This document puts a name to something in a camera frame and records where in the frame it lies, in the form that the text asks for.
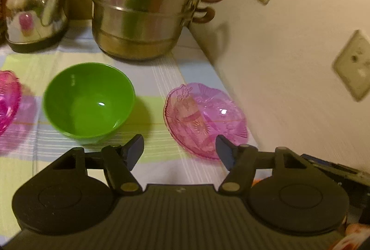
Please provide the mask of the pink transparent floral plate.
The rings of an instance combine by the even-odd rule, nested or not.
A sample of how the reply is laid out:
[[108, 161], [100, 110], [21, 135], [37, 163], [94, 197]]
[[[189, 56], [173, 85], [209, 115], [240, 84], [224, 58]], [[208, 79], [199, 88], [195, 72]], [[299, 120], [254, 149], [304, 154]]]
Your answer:
[[12, 71], [1, 71], [1, 129], [2, 135], [14, 120], [21, 102], [21, 84]]

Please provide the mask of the green plastic bowl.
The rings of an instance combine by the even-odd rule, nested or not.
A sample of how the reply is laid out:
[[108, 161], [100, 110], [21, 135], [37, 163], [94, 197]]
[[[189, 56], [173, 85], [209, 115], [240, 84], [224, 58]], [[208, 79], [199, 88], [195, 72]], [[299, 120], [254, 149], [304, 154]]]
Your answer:
[[131, 80], [113, 66], [85, 62], [58, 73], [43, 96], [43, 110], [53, 127], [81, 145], [113, 135], [136, 103]]

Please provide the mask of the beige wall switch socket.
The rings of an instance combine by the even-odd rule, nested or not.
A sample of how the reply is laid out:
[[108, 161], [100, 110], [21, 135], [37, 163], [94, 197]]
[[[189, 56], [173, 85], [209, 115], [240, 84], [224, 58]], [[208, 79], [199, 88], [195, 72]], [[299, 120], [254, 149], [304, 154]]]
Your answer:
[[333, 62], [333, 70], [356, 101], [369, 93], [369, 38], [354, 31]]

